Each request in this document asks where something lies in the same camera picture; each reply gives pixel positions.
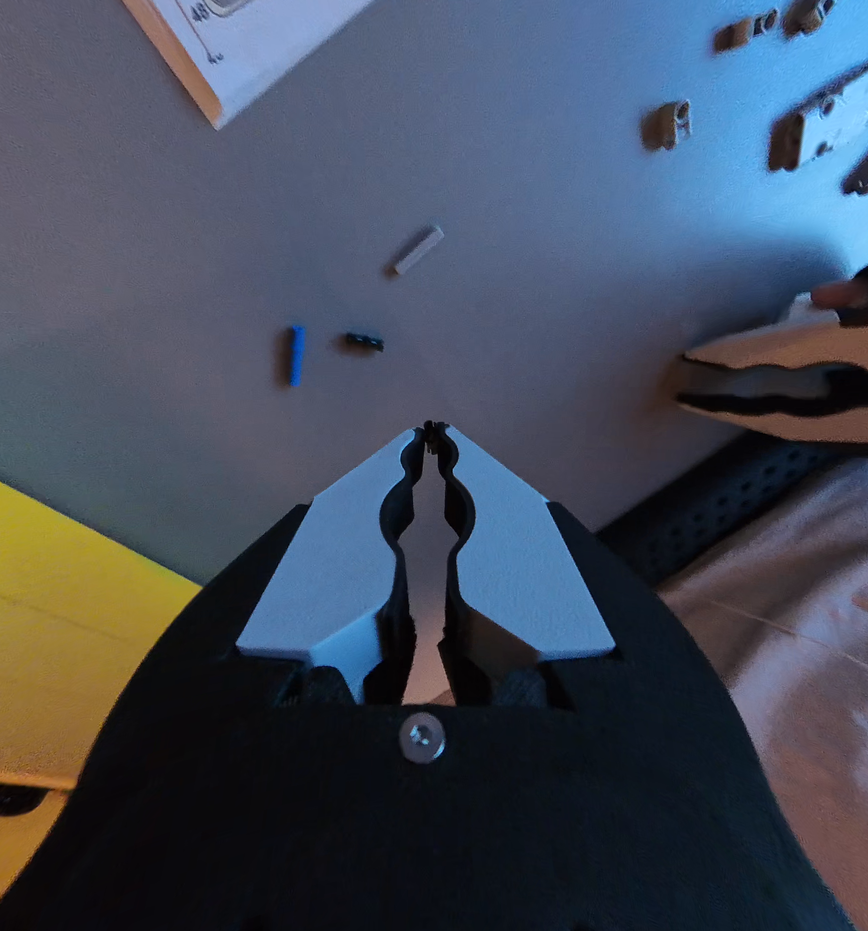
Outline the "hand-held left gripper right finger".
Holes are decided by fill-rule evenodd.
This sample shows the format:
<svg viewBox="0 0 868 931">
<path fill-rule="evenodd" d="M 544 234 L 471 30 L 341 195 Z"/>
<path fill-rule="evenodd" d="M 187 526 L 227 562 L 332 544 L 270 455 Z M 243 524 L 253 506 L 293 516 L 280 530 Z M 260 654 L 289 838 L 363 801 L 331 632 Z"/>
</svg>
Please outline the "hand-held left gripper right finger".
<svg viewBox="0 0 868 931">
<path fill-rule="evenodd" d="M 607 657 L 616 648 L 551 514 L 549 500 L 455 426 L 438 426 L 448 559 L 440 657 L 458 705 L 541 703 L 546 663 Z"/>
</svg>

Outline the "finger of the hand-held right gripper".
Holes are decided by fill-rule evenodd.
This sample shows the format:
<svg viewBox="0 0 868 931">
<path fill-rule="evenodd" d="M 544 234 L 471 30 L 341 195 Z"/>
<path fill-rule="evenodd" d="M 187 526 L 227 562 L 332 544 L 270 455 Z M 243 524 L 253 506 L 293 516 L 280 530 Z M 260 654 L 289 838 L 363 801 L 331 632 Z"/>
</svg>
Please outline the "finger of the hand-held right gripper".
<svg viewBox="0 0 868 931">
<path fill-rule="evenodd" d="M 683 358 L 728 370 L 841 365 L 868 371 L 868 308 L 822 309 L 801 293 L 778 321 L 722 336 Z"/>
<path fill-rule="evenodd" d="M 868 378 L 827 378 L 823 395 L 680 393 L 684 409 L 784 440 L 868 445 Z"/>
</svg>

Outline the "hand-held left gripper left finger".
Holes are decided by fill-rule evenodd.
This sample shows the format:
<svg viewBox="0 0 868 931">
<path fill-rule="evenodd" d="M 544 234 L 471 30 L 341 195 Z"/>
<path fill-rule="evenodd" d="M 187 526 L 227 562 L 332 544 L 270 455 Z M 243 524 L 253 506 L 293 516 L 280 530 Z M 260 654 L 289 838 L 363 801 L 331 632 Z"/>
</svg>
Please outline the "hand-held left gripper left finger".
<svg viewBox="0 0 868 931">
<path fill-rule="evenodd" d="M 358 704 L 385 658 L 379 618 L 395 592 L 396 531 L 382 508 L 413 472 L 404 455 L 424 447 L 410 428 L 318 494 L 237 638 L 245 656 L 332 668 Z"/>
</svg>

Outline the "yellow plastic bin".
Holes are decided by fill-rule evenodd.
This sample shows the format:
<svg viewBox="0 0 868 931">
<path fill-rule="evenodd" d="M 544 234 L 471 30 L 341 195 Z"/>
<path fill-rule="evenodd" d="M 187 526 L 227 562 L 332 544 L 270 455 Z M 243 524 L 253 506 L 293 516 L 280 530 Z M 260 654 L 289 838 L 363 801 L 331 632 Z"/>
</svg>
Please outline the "yellow plastic bin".
<svg viewBox="0 0 868 931">
<path fill-rule="evenodd" d="M 200 587 L 0 482 L 0 898 L 42 844 L 115 700 Z"/>
</svg>

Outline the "person's right hand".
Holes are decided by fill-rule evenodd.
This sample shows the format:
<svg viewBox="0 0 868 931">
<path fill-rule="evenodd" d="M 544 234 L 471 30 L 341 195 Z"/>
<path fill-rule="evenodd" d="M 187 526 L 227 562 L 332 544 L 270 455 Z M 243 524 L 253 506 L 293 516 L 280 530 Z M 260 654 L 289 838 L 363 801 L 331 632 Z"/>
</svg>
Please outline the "person's right hand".
<svg viewBox="0 0 868 931">
<path fill-rule="evenodd" d="M 812 303 L 820 309 L 849 310 L 868 307 L 868 279 L 830 282 L 811 290 Z"/>
</svg>

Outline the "grey plate with four holes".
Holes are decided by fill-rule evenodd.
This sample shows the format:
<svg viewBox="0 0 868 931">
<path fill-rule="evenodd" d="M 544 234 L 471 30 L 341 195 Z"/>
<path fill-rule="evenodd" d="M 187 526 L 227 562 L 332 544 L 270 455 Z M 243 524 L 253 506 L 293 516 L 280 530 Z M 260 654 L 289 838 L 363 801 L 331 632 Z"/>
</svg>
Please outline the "grey plate with four holes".
<svg viewBox="0 0 868 931">
<path fill-rule="evenodd" d="M 773 124 L 767 168 L 793 172 L 868 128 L 868 62 L 814 91 Z"/>
</svg>

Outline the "short grey axle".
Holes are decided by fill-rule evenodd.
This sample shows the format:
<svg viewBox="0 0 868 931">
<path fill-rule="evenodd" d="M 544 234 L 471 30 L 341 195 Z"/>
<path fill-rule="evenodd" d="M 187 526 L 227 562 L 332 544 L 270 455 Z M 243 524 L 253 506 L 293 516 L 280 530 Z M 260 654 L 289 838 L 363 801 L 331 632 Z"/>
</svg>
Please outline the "short grey axle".
<svg viewBox="0 0 868 931">
<path fill-rule="evenodd" d="M 393 277 L 404 276 L 436 249 L 444 239 L 445 234 L 439 225 L 428 225 L 399 250 L 389 266 L 389 274 Z"/>
</svg>

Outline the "open instruction booklet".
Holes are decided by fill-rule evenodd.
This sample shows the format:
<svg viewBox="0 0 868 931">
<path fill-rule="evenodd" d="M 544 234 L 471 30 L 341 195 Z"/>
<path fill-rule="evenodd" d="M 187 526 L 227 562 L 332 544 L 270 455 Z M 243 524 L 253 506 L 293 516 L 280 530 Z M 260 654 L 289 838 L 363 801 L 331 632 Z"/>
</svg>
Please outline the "open instruction booklet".
<svg viewBox="0 0 868 931">
<path fill-rule="evenodd" d="M 219 130 L 370 1 L 125 1 L 124 6 Z"/>
</svg>

